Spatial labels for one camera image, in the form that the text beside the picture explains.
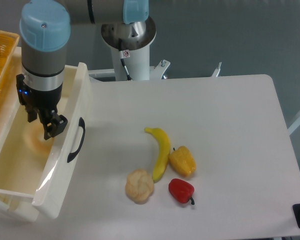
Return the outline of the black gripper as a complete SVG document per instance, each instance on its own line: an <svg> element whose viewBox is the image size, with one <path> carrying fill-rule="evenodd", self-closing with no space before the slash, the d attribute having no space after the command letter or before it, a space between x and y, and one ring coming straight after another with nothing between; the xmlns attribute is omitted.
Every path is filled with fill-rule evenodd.
<svg viewBox="0 0 300 240"><path fill-rule="evenodd" d="M57 104L61 99L62 85L59 87L41 91L31 88L25 83L26 77L23 74L16 75L16 90L19 102L25 106L27 121L29 123L39 119L44 129L44 139L48 140L61 134L68 119L58 114Z"/></svg>

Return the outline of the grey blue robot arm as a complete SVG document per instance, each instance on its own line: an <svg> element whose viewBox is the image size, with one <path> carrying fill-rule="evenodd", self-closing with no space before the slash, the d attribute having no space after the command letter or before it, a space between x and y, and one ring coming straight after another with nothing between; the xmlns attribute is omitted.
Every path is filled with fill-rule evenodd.
<svg viewBox="0 0 300 240"><path fill-rule="evenodd" d="M146 24L147 0L31 0L21 11L22 73L16 76L27 120L39 120L45 140L61 134L68 120L58 114L71 24L117 28Z"/></svg>

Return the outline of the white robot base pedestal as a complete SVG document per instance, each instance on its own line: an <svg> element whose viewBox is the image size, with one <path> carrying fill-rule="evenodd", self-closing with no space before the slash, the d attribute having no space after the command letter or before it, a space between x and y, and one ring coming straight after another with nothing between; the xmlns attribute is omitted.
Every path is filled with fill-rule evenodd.
<svg viewBox="0 0 300 240"><path fill-rule="evenodd" d="M157 65L150 65L150 46L156 35L151 17L130 24L103 24L101 36L110 49L113 68L89 70L89 76L98 80L114 77L116 81L165 80L171 62L162 59Z"/></svg>

